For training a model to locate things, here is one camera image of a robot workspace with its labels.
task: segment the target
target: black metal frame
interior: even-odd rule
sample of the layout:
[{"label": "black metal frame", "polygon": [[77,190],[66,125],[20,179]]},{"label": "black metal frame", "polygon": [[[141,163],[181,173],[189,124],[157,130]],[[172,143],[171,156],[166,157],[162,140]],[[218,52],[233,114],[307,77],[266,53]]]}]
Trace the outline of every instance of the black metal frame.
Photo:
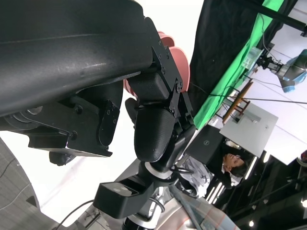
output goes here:
[{"label": "black metal frame", "polygon": [[252,0],[232,0],[241,6],[244,6],[246,8],[249,8],[253,11],[256,11],[258,13],[261,13],[263,15],[266,15],[270,18],[273,18],[275,20],[278,20],[290,27],[293,27],[299,31],[302,31],[301,36],[307,37],[307,25],[306,23],[300,22],[299,20],[296,20],[294,18],[288,17],[286,15],[283,15],[281,13],[278,13],[274,10],[271,10],[270,8],[267,8],[265,6],[262,6],[260,4],[257,4],[253,2]]}]

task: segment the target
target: light fixture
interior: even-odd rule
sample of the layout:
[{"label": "light fixture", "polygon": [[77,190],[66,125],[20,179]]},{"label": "light fixture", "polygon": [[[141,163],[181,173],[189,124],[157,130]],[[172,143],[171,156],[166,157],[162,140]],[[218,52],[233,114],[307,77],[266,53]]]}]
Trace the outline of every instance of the light fixture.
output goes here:
[{"label": "light fixture", "polygon": [[222,191],[223,191],[224,188],[225,188],[225,186],[223,185],[222,188],[221,188],[221,190],[220,190],[219,193],[217,194],[217,197],[220,196],[220,194],[222,193]]},{"label": "light fixture", "polygon": [[222,183],[219,183],[219,185],[217,186],[216,190],[214,191],[214,193],[212,194],[211,198],[209,199],[208,203],[209,204],[212,204],[213,200],[215,199],[216,197],[216,194],[218,193],[218,191],[220,190],[222,186]]},{"label": "light fixture", "polygon": [[253,227],[254,224],[255,224],[255,223],[254,223],[252,220],[249,222],[249,226],[250,226],[250,227]]},{"label": "light fixture", "polygon": [[268,162],[269,158],[270,158],[270,153],[266,152],[263,158],[263,163]]},{"label": "light fixture", "polygon": [[254,165],[255,165],[255,163],[256,163],[256,160],[257,160],[257,157],[254,157],[252,163],[250,164],[250,167],[249,167],[249,169],[248,169],[248,172],[247,172],[247,174],[246,174],[246,176],[245,176],[245,180],[248,179],[248,177],[249,177],[249,175],[250,175],[250,173],[251,173],[251,171],[252,171],[252,169],[253,169],[253,167],[254,167]]},{"label": "light fixture", "polygon": [[206,201],[208,201],[208,200],[209,200],[209,198],[210,198],[210,196],[212,195],[212,193],[213,193],[214,189],[215,189],[215,187],[213,187],[213,189],[211,189],[211,192],[209,193],[209,196],[207,196]]},{"label": "light fixture", "polygon": [[304,208],[307,208],[307,200],[301,201]]}]

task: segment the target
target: robot arm in background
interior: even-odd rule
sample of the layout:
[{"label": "robot arm in background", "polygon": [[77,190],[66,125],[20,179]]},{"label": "robot arm in background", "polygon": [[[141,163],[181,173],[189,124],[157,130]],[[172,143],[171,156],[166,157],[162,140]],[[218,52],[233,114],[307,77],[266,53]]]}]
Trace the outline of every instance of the robot arm in background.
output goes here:
[{"label": "robot arm in background", "polygon": [[278,77],[285,93],[294,91],[295,86],[305,80],[307,76],[307,49],[286,64],[275,62],[272,57],[267,57],[267,55],[268,52],[261,55],[257,64],[262,66],[263,69],[270,69]]}]

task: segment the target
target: person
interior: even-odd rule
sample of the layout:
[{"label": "person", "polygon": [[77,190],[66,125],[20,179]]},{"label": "person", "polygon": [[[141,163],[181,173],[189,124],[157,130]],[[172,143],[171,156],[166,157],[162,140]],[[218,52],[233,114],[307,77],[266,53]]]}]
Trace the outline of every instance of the person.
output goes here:
[{"label": "person", "polygon": [[188,157],[182,166],[193,170],[194,174],[181,174],[177,188],[191,197],[202,197],[206,194],[214,175],[226,189],[231,189],[231,174],[242,178],[248,169],[248,158],[243,149],[230,147],[224,141],[206,165]]},{"label": "person", "polygon": [[247,158],[243,149],[236,149],[223,143],[206,166],[227,189],[231,189],[230,173],[236,177],[243,177],[248,169]]}]

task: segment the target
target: white backdrop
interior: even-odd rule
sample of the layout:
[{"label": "white backdrop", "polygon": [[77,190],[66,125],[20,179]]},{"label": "white backdrop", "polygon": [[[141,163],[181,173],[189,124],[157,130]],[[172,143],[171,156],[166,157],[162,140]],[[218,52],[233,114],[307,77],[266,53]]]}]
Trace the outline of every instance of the white backdrop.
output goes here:
[{"label": "white backdrop", "polygon": [[[203,0],[138,0],[144,15],[151,17],[157,30],[172,36],[190,62],[194,49],[196,27]],[[0,132],[0,137],[13,152],[28,175],[41,211],[61,222],[78,205],[94,198],[101,182],[115,180],[135,159],[134,129],[124,102],[130,95],[124,92],[120,116],[110,151],[110,158],[77,157],[66,166],[49,162],[48,152],[30,149],[28,137]],[[89,205],[80,208],[64,226],[71,225]]]}]

